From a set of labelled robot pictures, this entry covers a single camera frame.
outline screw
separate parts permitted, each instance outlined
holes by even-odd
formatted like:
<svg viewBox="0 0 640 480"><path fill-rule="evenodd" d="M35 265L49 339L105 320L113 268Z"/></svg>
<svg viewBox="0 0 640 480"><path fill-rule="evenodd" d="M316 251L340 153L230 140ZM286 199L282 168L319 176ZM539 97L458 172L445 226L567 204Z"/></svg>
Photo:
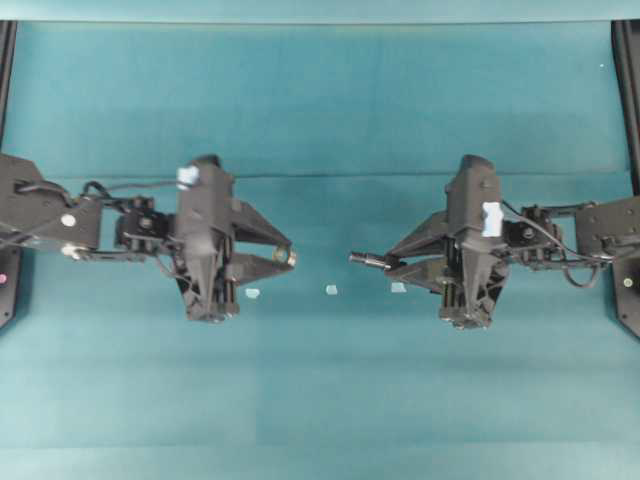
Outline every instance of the screw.
<svg viewBox="0 0 640 480"><path fill-rule="evenodd" d="M65 227L75 227L76 225L76 217L74 217L70 213L65 213L62 217L60 217L60 221Z"/></svg>

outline table surface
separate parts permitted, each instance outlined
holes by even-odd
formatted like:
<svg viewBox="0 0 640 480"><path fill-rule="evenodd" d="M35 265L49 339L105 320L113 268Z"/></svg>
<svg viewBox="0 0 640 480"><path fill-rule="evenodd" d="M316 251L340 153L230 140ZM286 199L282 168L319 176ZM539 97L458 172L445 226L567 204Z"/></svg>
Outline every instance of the table surface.
<svg viewBox="0 0 640 480"><path fill-rule="evenodd" d="M442 209L464 153L516 205L630 195L609 42L606 22L22 23L6 153L77 192L215 151L300 261L211 326L150 263L29 252L3 477L638 478L640 342L608 276L514 267L493 326L457 332L439 297L346 262Z"/></svg>

